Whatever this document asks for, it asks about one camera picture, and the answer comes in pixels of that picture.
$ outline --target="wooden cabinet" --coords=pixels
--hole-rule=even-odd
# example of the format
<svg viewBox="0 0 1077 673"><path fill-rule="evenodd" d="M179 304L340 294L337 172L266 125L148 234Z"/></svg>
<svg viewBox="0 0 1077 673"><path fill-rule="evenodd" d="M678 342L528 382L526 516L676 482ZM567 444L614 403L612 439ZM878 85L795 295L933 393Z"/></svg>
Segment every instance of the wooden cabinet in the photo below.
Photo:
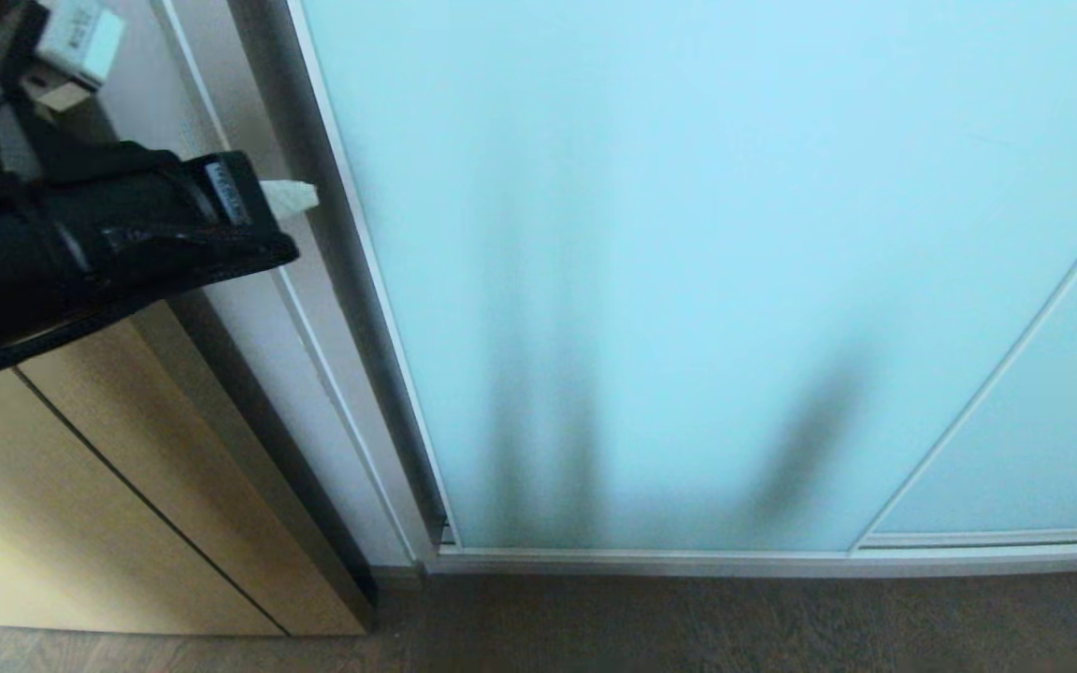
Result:
<svg viewBox="0 0 1077 673"><path fill-rule="evenodd" d="M1 626L362 634L370 617L164 304L1 371Z"/></svg>

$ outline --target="brown carpet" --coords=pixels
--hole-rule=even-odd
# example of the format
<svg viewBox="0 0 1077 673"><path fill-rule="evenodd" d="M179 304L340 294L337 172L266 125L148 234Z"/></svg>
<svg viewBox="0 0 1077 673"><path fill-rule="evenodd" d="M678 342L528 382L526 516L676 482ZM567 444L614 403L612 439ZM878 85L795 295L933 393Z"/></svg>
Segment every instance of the brown carpet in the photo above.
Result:
<svg viewBox="0 0 1077 673"><path fill-rule="evenodd" d="M364 639L0 629L0 670L1074 670L1077 574L432 577Z"/></svg>

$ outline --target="white wall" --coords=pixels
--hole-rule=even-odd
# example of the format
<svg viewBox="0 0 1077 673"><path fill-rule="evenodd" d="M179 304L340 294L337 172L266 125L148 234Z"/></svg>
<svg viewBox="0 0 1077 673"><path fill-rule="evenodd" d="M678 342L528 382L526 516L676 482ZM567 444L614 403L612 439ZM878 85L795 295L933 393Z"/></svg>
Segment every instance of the white wall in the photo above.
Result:
<svg viewBox="0 0 1077 673"><path fill-rule="evenodd" d="M159 1L149 4L114 0L108 4L127 18L127 33L114 71L98 95L98 101L107 111L118 137L136 140L151 149L171 150L182 157L221 151L221 138L206 114L208 110L202 106L200 90L195 87L195 82L185 76L184 62L179 61L179 53L167 39L170 25L163 25L162 22L167 22L168 8ZM234 25L230 26L230 33L234 34ZM228 33L219 30L214 34L226 38ZM223 44L222 48L236 45ZM238 56L239 60L235 60L235 53L227 52L225 57L234 60L236 72L248 72L242 52ZM251 93L237 90L237 94ZM226 111L232 120L262 112L258 98L255 102L251 98L248 102L232 98L228 103L230 107ZM272 152L275 139L266 138L265 142L251 150L253 153ZM253 160L260 167L257 157L253 156ZM262 178L288 176L262 174ZM299 285L313 282L308 288L311 293L308 300L318 303L320 299L316 294L326 294L326 286L316 241L303 218L286 223L286 230L294 235L304 254L304 260L295 263L300 268L296 281ZM351 421L351 410L345 412L342 405L337 405L332 393L326 391L325 380L321 379L320 369L308 346L303 342L302 316L296 316L286 306L285 291L277 272L262 272L207 286L206 304L197 303L200 314L190 316L188 320L185 320L184 311L193 311L194 303L179 303L177 308L182 309L191 336L195 337L207 361L215 367L223 385L257 435L266 444L278 438L282 443L295 444L296 450L316 475L318 485L342 517L368 565L409 565L414 558L403 546L401 524L394 522L388 513L381 494L383 486L377 485L359 446L362 440L366 443L364 435L376 435L376 432L365 430L362 435L362 429ZM344 322L333 295L330 304L333 319ZM206 316L201 316L201 309L206 307L209 309ZM214 316L222 324L222 335L205 328ZM200 328L195 328L195 319L200 319L197 325ZM341 337L341 332L333 331L334 339ZM347 371L350 382L358 383L363 364L354 356L354 349L348 350L347 356L337 365ZM247 371L221 369L222 365L227 365L229 369L235 364L235 357L242 364L240 369L251 371L248 380L244 380ZM373 418L375 404L372 409L365 404L360 410L363 410L364 419ZM292 451L294 447L270 446L269 449L271 452Z"/></svg>

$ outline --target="label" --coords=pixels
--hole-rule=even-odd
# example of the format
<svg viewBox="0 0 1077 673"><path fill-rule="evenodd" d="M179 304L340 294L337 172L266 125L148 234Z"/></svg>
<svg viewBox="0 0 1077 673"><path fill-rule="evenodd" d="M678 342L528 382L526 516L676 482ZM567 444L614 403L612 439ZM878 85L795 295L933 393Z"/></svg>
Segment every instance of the label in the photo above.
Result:
<svg viewBox="0 0 1077 673"><path fill-rule="evenodd" d="M210 184L214 186L214 193L219 196L219 201L222 201L223 210L226 210L232 224L252 224L236 181L230 178L230 170L222 162L214 162L213 165L206 165L206 176L210 178Z"/></svg>

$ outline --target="floor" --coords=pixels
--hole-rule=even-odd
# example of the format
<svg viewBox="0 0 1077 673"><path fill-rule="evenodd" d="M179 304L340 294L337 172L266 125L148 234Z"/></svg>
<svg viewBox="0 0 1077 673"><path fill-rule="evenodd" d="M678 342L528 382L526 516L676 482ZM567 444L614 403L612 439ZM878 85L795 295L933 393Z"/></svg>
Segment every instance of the floor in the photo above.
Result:
<svg viewBox="0 0 1077 673"><path fill-rule="evenodd" d="M432 577L364 639L0 629L0 670L1074 670L1077 574L893 580Z"/></svg>

